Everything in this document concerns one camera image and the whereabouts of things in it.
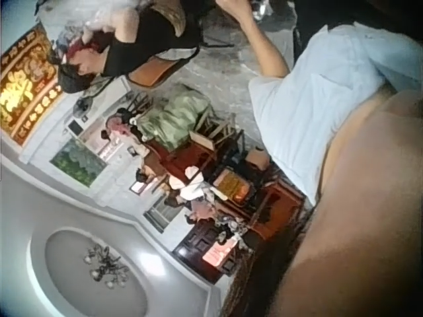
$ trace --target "painting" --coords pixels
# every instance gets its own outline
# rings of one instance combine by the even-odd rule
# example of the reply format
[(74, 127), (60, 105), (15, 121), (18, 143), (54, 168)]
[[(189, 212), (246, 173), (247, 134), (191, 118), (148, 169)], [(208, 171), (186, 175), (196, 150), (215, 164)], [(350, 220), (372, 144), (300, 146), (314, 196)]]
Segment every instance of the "painting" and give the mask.
[(74, 138), (50, 162), (86, 187), (90, 187), (107, 166), (101, 158)]
[(56, 68), (47, 62), (50, 47), (37, 24), (1, 55), (1, 129), (21, 146), (62, 94)]

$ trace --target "framed picture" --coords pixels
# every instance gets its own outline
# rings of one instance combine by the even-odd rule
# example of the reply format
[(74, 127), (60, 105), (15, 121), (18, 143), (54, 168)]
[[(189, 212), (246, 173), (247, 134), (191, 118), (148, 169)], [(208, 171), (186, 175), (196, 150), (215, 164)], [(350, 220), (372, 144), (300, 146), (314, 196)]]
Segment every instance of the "framed picture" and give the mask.
[(90, 187), (107, 166), (101, 158), (74, 138), (70, 139), (50, 162), (86, 187)]

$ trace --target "chandelier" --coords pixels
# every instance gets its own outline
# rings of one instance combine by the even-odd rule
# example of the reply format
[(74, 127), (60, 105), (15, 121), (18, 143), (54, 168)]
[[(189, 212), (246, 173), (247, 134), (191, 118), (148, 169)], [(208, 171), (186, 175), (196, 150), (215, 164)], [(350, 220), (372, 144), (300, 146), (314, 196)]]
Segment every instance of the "chandelier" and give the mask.
[(84, 257), (84, 262), (88, 265), (98, 262), (98, 267), (90, 270), (90, 276), (96, 282), (101, 281), (103, 277), (107, 277), (104, 284), (109, 289), (113, 289), (115, 285), (125, 287), (128, 281), (128, 275), (126, 273), (129, 271), (129, 268), (125, 265), (120, 265), (119, 260), (120, 256), (113, 258), (110, 255), (109, 247), (106, 246), (103, 248), (100, 244), (95, 244), (92, 249), (88, 249), (87, 255)]

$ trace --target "desk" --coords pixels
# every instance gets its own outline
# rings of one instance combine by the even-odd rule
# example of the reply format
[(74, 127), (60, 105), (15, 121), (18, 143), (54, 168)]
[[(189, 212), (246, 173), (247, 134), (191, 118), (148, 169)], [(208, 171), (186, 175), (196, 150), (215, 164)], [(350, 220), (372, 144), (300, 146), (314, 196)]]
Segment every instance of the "desk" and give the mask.
[[(258, 205), (253, 214), (230, 201), (219, 201), (216, 203), (216, 208), (222, 213), (244, 219), (249, 223), (251, 230), (258, 233), (263, 240), (269, 240), (289, 223), (303, 202), (303, 195), (295, 192), (287, 184), (278, 182), (262, 188), (257, 193)], [(260, 220), (264, 213), (268, 213), (266, 222)]]

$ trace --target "window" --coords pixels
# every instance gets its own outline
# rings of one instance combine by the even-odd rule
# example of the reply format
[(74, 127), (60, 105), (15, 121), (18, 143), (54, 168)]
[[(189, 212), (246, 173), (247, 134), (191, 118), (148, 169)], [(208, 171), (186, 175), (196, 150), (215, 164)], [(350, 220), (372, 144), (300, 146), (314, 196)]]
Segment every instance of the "window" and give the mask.
[(144, 213), (144, 217), (159, 231), (163, 233), (169, 223), (179, 214), (184, 206), (173, 208), (165, 205), (167, 194), (163, 194), (154, 203), (150, 210)]

